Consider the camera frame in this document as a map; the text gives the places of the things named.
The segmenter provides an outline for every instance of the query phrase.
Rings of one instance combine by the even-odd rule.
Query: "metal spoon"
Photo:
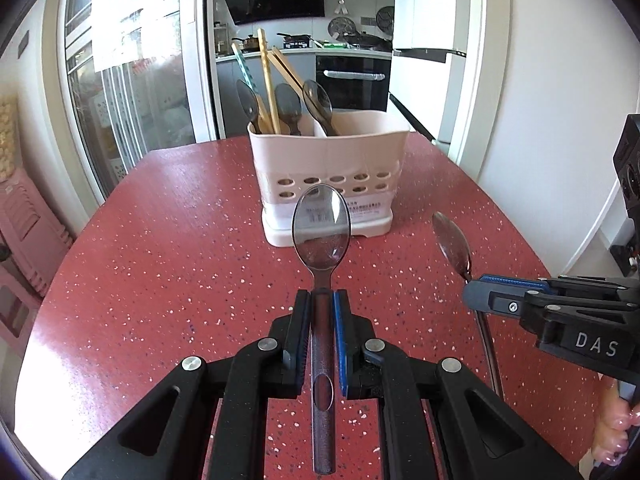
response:
[[[300,97],[298,97],[296,91],[286,83],[280,83],[276,86],[275,94],[278,115],[289,127],[289,135],[302,135],[298,129],[298,122],[300,122],[300,117],[302,117]]]
[[[440,250],[451,264],[451,267],[460,275],[465,283],[471,281],[471,249],[466,241],[464,233],[460,228],[444,216],[441,212],[436,211],[433,214],[433,231],[436,240],[440,246]],[[487,323],[484,312],[476,313],[476,323],[480,331],[482,346],[484,348],[484,356],[489,368],[489,378],[491,380],[494,392],[504,399],[504,391],[502,389],[502,380],[500,378],[500,370],[498,370],[498,361],[495,357],[494,340],[491,337],[489,324]]]
[[[335,472],[334,316],[331,274],[351,238],[347,203],[333,187],[305,191],[293,213],[293,243],[314,277],[311,317],[311,381],[314,471]]]
[[[254,126],[254,133],[260,134],[261,131],[258,126],[258,99],[254,91],[241,79],[236,81],[236,89],[238,90],[238,98],[240,99],[242,110],[244,110],[249,122]]]
[[[311,116],[320,123],[327,137],[337,137],[338,133],[331,124],[333,108],[331,100],[318,83],[308,79],[302,87],[302,97]]]

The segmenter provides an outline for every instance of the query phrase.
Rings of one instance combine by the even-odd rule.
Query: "oven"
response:
[[[316,55],[316,81],[334,110],[386,112],[391,59]]]

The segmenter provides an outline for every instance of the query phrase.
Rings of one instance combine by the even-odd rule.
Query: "speckled tabletop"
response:
[[[546,276],[497,206],[418,134],[407,143],[391,231],[354,238],[334,272],[356,314],[409,355],[456,356],[486,380],[462,280],[434,240],[440,210],[466,233],[474,272]],[[235,354],[264,336],[311,276],[270,246],[245,137],[152,152],[94,215],[36,320],[15,431],[60,478],[183,357]],[[543,354],[513,320],[490,317],[508,403],[567,459],[589,447],[597,376]],[[373,402],[337,405],[337,477],[380,477]],[[265,475],[314,478],[308,390],[270,404]]]

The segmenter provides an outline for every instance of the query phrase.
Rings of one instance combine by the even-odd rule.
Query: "white utensil holder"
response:
[[[248,127],[262,197],[262,227],[273,246],[293,246],[296,203],[319,182],[333,186],[346,199],[353,235],[379,236],[391,229],[391,203],[409,133],[406,123],[386,112],[363,110],[336,112],[332,124],[340,136],[325,136],[309,115],[300,119],[302,136],[256,135]]]

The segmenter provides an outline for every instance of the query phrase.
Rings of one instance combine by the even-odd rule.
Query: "pink stool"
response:
[[[72,239],[23,168],[0,183],[0,233],[20,272],[44,297]]]
[[[23,357],[42,299],[29,292],[0,265],[0,287],[2,286],[6,286],[12,292],[15,301],[8,313],[0,314],[0,337]]]

